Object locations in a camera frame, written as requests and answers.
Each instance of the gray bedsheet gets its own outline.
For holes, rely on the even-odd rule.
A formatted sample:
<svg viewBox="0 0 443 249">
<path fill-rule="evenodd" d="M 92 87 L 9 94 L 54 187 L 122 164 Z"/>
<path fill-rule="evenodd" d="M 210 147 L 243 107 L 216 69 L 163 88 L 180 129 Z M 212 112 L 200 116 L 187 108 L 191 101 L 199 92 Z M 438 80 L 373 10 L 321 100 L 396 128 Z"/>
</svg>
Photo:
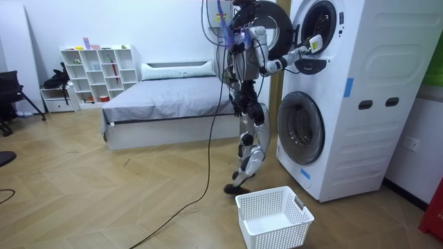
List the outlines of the gray bedsheet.
<svg viewBox="0 0 443 249">
<path fill-rule="evenodd" d="M 111 122 L 209 116 L 215 113 L 221 82 L 217 77 L 153 80 L 135 84 L 103 106 L 101 132 Z M 223 86 L 218 114 L 234 113 Z"/>
</svg>

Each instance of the black chair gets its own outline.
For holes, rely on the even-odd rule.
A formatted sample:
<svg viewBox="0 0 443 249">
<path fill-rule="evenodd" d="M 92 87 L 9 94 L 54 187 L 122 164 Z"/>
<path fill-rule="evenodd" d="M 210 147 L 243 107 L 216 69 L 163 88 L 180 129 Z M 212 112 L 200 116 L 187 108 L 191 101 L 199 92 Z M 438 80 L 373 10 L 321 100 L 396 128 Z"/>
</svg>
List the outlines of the black chair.
<svg viewBox="0 0 443 249">
<path fill-rule="evenodd" d="M 42 116 L 42 120 L 46 121 L 46 116 L 30 101 L 30 99 L 23 93 L 23 86 L 19 83 L 17 72 L 0 73 L 0 108 L 6 104 L 16 103 L 21 100 L 27 100 L 35 110 Z M 4 136 L 12 134 L 12 129 L 0 119 L 0 130 Z"/>
</svg>

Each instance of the white laundry basket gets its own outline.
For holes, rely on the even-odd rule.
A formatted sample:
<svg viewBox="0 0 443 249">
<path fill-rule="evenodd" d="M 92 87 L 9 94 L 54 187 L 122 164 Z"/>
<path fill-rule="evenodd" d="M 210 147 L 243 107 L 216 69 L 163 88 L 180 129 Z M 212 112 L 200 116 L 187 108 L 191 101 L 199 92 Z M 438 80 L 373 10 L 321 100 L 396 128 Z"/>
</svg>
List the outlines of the white laundry basket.
<svg viewBox="0 0 443 249">
<path fill-rule="evenodd" d="M 235 197 L 235 201 L 240 229 L 248 249 L 301 246 L 314 220 L 290 187 L 243 194 Z"/>
</svg>

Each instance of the washing machine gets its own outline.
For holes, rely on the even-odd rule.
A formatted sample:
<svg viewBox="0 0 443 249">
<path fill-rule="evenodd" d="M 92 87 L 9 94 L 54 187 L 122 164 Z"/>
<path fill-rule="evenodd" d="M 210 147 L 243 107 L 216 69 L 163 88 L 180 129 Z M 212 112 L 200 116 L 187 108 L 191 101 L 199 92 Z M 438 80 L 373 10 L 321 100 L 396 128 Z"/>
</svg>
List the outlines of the washing machine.
<svg viewBox="0 0 443 249">
<path fill-rule="evenodd" d="M 320 202 L 378 190 L 442 32 L 441 0 L 293 0 L 277 157 Z"/>
</svg>

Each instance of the wooden floor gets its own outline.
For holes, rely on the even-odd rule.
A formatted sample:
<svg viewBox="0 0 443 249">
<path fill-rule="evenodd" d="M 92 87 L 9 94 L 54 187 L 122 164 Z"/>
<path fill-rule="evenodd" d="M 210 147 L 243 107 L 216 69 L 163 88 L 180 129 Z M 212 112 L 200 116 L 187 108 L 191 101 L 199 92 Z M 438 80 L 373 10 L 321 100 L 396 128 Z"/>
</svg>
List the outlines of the wooden floor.
<svg viewBox="0 0 443 249">
<path fill-rule="evenodd" d="M 17 159 L 0 168 L 0 248 L 129 248 L 203 192 L 206 142 L 109 151 L 99 110 L 14 121 L 0 150 Z M 206 197 L 140 248 L 245 248 L 234 200 L 222 188 L 237 167 L 237 139 L 213 141 Z M 302 248 L 443 248 L 417 230 L 421 210 L 382 187 L 320 204 L 282 168 L 275 139 L 251 190 L 290 186 L 315 221 Z M 0 200 L 7 194 L 0 194 Z"/>
</svg>

